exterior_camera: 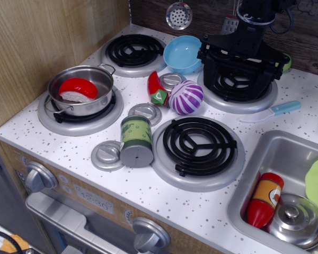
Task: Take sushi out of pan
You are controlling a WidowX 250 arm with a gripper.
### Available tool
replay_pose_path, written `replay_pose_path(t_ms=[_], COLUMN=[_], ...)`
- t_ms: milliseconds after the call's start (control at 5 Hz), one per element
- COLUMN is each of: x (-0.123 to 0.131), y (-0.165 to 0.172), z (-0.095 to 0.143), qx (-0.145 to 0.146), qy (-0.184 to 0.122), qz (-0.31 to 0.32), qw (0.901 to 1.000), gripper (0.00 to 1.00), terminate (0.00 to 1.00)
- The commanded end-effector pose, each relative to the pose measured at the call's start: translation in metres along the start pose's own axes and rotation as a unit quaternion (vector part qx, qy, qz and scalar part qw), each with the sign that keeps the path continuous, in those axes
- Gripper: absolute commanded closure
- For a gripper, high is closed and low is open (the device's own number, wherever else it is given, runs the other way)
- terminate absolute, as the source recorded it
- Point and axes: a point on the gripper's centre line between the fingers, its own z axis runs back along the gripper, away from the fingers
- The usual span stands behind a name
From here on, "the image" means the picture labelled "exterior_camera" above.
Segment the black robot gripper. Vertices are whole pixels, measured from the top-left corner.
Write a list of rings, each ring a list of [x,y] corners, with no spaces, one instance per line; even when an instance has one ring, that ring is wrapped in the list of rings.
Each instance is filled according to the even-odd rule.
[[[266,25],[239,21],[233,33],[204,35],[197,58],[204,64],[204,85],[217,91],[220,67],[230,67],[254,73],[250,99],[259,99],[270,85],[271,79],[279,80],[288,56],[263,41]]]

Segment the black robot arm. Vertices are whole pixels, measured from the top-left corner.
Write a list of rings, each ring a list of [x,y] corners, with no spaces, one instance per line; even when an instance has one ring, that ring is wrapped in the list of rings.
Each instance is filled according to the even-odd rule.
[[[260,99],[275,79],[280,79],[286,54],[263,41],[278,13],[290,13],[296,1],[242,1],[236,31],[201,39],[198,59],[204,64],[204,85],[225,101]]]

